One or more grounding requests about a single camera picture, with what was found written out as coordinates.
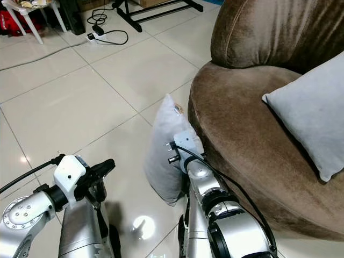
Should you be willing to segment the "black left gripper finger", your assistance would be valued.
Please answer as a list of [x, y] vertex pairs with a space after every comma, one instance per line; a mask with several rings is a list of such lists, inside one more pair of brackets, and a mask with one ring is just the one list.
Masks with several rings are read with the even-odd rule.
[[89, 187], [89, 201], [94, 209], [100, 209], [101, 203], [106, 199], [105, 184], [93, 184]]

